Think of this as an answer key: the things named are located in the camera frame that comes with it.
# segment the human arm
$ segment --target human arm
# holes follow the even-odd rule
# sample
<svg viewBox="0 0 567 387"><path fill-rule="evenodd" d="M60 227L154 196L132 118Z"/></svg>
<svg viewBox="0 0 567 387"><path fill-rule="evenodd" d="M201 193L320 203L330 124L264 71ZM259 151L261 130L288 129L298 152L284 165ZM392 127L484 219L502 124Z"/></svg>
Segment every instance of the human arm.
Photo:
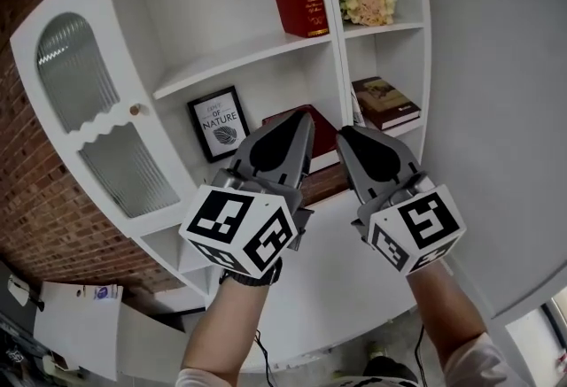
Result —
<svg viewBox="0 0 567 387"><path fill-rule="evenodd" d="M441 367L451 355L486 333L480 313L440 262L408 277L427 335Z"/></svg>
<svg viewBox="0 0 567 387"><path fill-rule="evenodd" d="M227 278L193 331L183 368L212 373L237 385L238 373L252 347L268 286L246 286Z"/></svg>

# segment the frosted glass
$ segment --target frosted glass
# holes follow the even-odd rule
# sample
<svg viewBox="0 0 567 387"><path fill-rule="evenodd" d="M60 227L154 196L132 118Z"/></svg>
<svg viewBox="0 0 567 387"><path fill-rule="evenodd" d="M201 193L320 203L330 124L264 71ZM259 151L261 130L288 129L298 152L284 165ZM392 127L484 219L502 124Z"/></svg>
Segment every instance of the frosted glass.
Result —
<svg viewBox="0 0 567 387"><path fill-rule="evenodd" d="M66 132L108 112L120 99L100 55L89 22L65 13L43 31L37 70Z"/></svg>
<svg viewBox="0 0 567 387"><path fill-rule="evenodd" d="M130 218L179 202L132 123L100 135L79 152L110 198Z"/></svg>

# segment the white bookshelf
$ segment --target white bookshelf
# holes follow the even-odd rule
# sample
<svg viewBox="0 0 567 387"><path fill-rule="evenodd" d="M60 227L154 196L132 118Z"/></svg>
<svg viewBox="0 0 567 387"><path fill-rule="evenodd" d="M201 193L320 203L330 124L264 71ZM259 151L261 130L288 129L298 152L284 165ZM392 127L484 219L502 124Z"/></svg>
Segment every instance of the white bookshelf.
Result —
<svg viewBox="0 0 567 387"><path fill-rule="evenodd" d="M312 104L341 128L353 123L351 81L379 75L421 106L418 120L387 131L421 159L431 76L429 0L399 0L395 23L388 27L343 26L338 0L324 2L330 33L312 39L283 31L275 0L44 0L12 37L30 101L69 171L120 231L207 300L220 269L177 230L198 186L210 182L229 159L206 161L187 112L190 100L234 85L251 130L302 104ZM35 57L44 29L68 12L92 28L91 42L118 95L108 111L69 132ZM81 96L73 99L78 108L89 105ZM130 112L132 106L138 114ZM147 198L126 174L116 178L105 170L113 156L121 159L117 135L124 127L136 131L153 162L152 174L160 175ZM85 146L97 154L90 164L82 154ZM142 165L136 162L124 159L124 168L136 170ZM139 174L148 173L142 167ZM110 182L118 180L125 183L116 190ZM149 197L152 206L144 203ZM141 211L128 217L127 205Z"/></svg>

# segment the floor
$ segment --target floor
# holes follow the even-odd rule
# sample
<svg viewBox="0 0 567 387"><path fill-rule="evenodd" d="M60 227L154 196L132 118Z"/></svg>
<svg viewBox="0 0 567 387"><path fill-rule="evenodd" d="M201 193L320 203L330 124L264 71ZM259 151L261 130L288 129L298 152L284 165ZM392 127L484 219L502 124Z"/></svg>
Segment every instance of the floor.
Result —
<svg viewBox="0 0 567 387"><path fill-rule="evenodd" d="M369 333L343 343L314 360L297 368L290 368L275 373L276 387L317 387L328 381L334 371L340 370L345 375L360 375L367 361L366 347L376 341L386 348L388 355L400 363L406 364L419 377L414 349L419 337L421 321L417 312L407 312ZM441 387L445 383L437 356L427 336L422 342L422 360L426 381L429 387ZM149 382L123 376L117 383L103 379L93 379L92 387L167 387L166 384ZM243 374L240 387L266 386L266 377L260 374Z"/></svg>

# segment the framed print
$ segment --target framed print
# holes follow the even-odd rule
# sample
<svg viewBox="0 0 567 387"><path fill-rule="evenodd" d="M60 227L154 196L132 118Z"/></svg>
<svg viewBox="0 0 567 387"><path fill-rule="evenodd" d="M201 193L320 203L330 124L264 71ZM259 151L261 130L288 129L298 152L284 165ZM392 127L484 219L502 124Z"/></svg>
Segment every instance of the framed print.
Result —
<svg viewBox="0 0 567 387"><path fill-rule="evenodd" d="M250 135L234 86L193 100L187 105L209 163L234 154L241 142Z"/></svg>

